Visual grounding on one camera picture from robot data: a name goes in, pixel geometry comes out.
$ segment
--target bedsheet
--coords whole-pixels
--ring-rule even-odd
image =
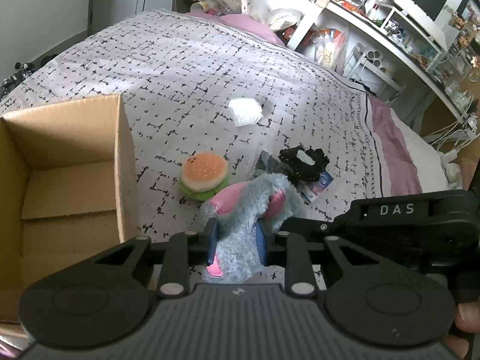
[[[112,92],[123,95],[135,142],[139,231],[153,241],[194,225],[200,203],[181,194],[178,179],[182,162],[196,152],[224,156],[234,183],[246,179],[261,149],[322,148],[334,181],[306,206],[309,218],[332,220],[353,199],[391,194],[363,87],[198,17],[157,10],[109,27],[25,80],[0,112]],[[227,110],[235,97],[257,99],[264,118],[235,127]]]

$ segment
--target cardboard box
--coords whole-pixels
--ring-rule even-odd
[[[0,119],[0,335],[33,282],[137,234],[134,142],[119,95]]]

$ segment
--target plush hamburger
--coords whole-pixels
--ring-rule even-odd
[[[189,198],[203,202],[228,185],[228,164],[214,153],[198,153],[181,167],[178,187]]]

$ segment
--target plush toy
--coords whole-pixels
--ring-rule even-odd
[[[273,232],[291,216],[303,216],[303,200],[285,175],[264,174],[233,184],[204,202],[200,225],[219,222],[214,263],[205,269],[212,283],[239,284],[262,266],[255,240],[255,222],[264,218]]]

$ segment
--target pink plush foot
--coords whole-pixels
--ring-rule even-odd
[[[216,278],[221,278],[223,276],[222,268],[220,268],[220,261],[218,260],[217,254],[213,258],[213,264],[207,266],[207,271],[210,275],[215,276]]]

